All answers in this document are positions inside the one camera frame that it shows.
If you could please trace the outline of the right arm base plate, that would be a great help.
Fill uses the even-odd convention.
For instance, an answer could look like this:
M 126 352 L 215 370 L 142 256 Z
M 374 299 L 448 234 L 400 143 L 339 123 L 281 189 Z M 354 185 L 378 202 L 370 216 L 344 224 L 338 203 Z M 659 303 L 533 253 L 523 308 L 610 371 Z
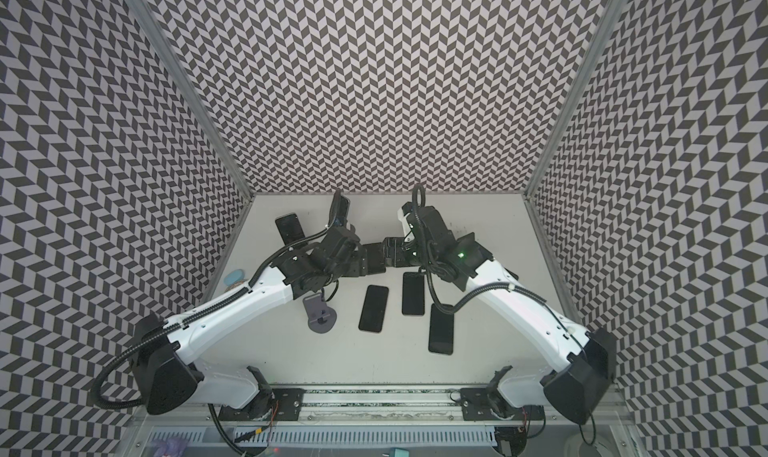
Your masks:
M 527 405 L 512 407 L 500 397 L 490 398 L 485 388 L 465 387 L 459 389 L 459 407 L 464 421 L 543 421 L 542 406 Z

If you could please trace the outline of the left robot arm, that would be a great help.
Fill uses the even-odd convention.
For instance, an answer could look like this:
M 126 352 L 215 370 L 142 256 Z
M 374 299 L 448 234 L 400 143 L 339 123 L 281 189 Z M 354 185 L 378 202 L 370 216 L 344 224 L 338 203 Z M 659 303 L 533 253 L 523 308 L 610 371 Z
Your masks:
M 167 319 L 150 315 L 139 322 L 130 346 L 113 357 L 93 379 L 89 400 L 106 410 L 142 406 L 150 415 L 186 403 L 243 409 L 265 391 L 255 368 L 206 363 L 202 355 L 229 334 L 268 311 L 307 294 L 317 294 L 345 276 L 363 247 L 347 222 L 350 202 L 335 192 L 323 230 L 286 244 L 245 283 L 189 311 Z M 107 377 L 128 364 L 139 398 L 107 398 Z

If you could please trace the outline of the grey round stand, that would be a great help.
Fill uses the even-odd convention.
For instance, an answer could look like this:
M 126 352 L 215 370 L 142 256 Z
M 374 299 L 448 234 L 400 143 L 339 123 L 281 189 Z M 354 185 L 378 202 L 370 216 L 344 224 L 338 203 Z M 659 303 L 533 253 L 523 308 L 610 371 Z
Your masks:
M 302 298 L 308 328 L 317 334 L 330 332 L 337 322 L 337 312 L 325 301 L 323 293 Z

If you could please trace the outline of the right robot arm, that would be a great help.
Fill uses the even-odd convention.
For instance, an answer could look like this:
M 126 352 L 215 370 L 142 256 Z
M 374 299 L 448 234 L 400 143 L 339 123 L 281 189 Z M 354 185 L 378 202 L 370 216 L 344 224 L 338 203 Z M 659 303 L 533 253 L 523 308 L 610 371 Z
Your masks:
M 539 370 L 520 373 L 505 366 L 486 387 L 488 405 L 501 419 L 527 406 L 550 405 L 584 426 L 617 369 L 617 339 L 605 328 L 589 330 L 553 310 L 547 301 L 481 245 L 473 234 L 454 236 L 417 184 L 398 219 L 403 237 L 387 240 L 385 260 L 394 267 L 418 267 L 435 309 L 453 316 L 479 300 L 522 333 L 544 359 Z

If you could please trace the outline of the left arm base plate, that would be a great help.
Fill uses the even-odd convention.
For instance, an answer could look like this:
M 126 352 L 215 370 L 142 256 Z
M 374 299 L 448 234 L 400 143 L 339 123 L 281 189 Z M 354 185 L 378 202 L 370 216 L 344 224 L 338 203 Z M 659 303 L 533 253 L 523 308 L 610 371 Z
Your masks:
M 224 422 L 245 421 L 297 421 L 303 407 L 305 390 L 278 388 L 270 393 L 260 392 L 243 409 L 222 406 L 217 417 Z

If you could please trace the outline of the phone teal edge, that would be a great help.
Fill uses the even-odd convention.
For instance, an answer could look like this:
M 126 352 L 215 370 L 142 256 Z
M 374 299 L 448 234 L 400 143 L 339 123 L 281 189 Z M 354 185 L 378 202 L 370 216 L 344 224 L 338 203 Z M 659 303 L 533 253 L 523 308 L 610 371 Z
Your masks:
M 345 227 L 348 222 L 349 208 L 350 200 L 342 194 L 340 189 L 337 189 L 329 209 L 328 227 Z

